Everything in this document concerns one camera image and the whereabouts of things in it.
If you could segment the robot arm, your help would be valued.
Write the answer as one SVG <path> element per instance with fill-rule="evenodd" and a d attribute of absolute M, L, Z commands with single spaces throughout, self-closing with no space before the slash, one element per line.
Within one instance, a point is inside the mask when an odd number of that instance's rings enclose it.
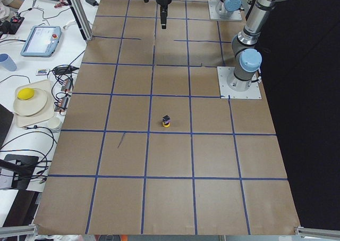
<path fill-rule="evenodd" d="M 239 10 L 241 5 L 241 0 L 219 0 L 215 9 L 219 15 L 227 17 Z"/>
<path fill-rule="evenodd" d="M 227 77 L 227 84 L 232 90 L 244 92 L 249 89 L 252 77 L 262 63 L 262 56 L 254 46 L 276 2 L 283 1 L 286 0 L 256 0 L 243 30 L 233 38 L 232 49 L 236 67 Z"/>

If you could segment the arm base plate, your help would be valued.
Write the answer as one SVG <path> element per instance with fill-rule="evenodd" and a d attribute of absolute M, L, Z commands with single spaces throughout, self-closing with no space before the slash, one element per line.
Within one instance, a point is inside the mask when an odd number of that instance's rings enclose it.
<path fill-rule="evenodd" d="M 220 97 L 224 99 L 262 99 L 256 73 L 248 81 L 234 75 L 235 67 L 217 67 Z"/>
<path fill-rule="evenodd" d="M 224 3 L 220 0 L 209 0 L 208 7 L 210 20 L 228 22 L 242 21 L 240 10 L 235 10 L 233 12 L 227 11 L 224 7 Z"/>

